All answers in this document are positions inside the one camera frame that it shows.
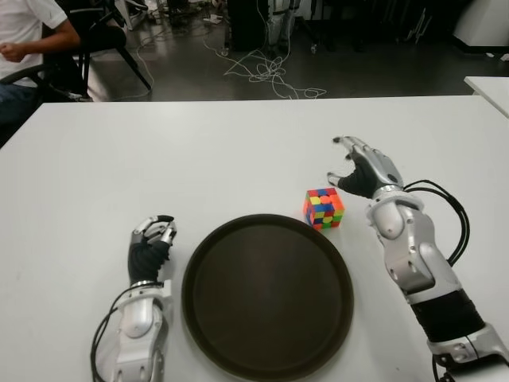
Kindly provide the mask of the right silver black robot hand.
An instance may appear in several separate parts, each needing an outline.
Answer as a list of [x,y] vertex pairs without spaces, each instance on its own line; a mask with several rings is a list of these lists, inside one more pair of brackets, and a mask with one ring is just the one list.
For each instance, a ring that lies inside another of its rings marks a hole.
[[332,139],[335,144],[344,146],[347,160],[353,161],[354,170],[349,175],[329,172],[328,183],[359,197],[372,199],[383,187],[402,190],[404,182],[392,160],[384,153],[353,136],[338,136]]

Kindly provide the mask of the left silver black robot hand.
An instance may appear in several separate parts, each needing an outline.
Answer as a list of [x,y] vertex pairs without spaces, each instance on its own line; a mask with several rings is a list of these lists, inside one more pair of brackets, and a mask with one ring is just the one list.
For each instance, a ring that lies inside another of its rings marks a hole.
[[157,282],[160,269],[169,260],[176,235],[175,219],[168,215],[149,216],[134,228],[127,255],[131,286],[141,282]]

